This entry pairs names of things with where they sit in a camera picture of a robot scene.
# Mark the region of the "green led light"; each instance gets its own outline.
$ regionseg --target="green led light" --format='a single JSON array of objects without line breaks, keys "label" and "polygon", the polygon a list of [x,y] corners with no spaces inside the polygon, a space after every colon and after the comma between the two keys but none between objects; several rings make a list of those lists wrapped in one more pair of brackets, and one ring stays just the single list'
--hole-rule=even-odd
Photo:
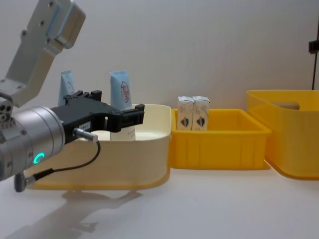
[{"label": "green led light", "polygon": [[44,153],[39,153],[33,160],[33,164],[38,164],[40,162],[40,158],[44,158]]}]

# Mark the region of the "milk carton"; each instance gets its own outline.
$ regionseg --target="milk carton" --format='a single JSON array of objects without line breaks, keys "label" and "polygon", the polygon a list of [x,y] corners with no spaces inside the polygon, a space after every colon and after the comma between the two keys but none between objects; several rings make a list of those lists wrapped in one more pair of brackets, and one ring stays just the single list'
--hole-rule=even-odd
[{"label": "milk carton", "polygon": [[209,98],[194,96],[194,113],[192,130],[207,131],[209,117]]},{"label": "milk carton", "polygon": [[191,130],[194,100],[192,97],[178,97],[177,130]]}]

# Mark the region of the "yellow bin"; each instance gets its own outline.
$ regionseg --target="yellow bin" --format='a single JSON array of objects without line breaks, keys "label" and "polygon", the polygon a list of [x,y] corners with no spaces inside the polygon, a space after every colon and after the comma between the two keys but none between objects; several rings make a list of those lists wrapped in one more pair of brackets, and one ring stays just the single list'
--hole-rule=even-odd
[{"label": "yellow bin", "polygon": [[319,179],[319,91],[248,91],[247,105],[273,132],[267,161],[285,176]]},{"label": "yellow bin", "polygon": [[208,131],[176,130],[172,111],[170,163],[183,169],[266,169],[270,130],[243,110],[210,110]]}]

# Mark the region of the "light blue tube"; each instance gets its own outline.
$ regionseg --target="light blue tube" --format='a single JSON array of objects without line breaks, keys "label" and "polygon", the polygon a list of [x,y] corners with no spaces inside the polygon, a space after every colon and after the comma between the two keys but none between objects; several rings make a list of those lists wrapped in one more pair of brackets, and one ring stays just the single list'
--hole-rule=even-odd
[{"label": "light blue tube", "polygon": [[59,106],[65,105],[64,96],[71,95],[75,92],[72,71],[61,72],[61,83],[59,93]]},{"label": "light blue tube", "polygon": [[[127,71],[110,72],[111,106],[119,110],[132,108],[130,79]],[[135,127],[123,128],[119,133],[111,133],[112,141],[135,140]]]}]

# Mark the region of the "yellow storage box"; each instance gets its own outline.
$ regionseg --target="yellow storage box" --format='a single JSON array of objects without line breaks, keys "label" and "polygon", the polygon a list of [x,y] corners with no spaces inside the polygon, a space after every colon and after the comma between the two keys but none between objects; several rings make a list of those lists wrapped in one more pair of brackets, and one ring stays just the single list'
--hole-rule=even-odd
[{"label": "yellow storage box", "polygon": [[[33,188],[57,190],[142,189],[164,183],[169,178],[168,149],[171,108],[146,105],[144,123],[135,127],[136,141],[110,141],[110,133],[97,131],[100,156],[90,165],[53,173]],[[26,170],[27,175],[48,168],[64,168],[89,161],[97,147],[77,140],[49,160]]]},{"label": "yellow storage box", "polygon": [[267,161],[285,176],[319,179],[319,91],[248,91],[247,106],[273,132]]},{"label": "yellow storage box", "polygon": [[208,131],[176,129],[172,111],[170,163],[183,169],[266,169],[266,138],[271,133],[243,110],[210,110]]}]

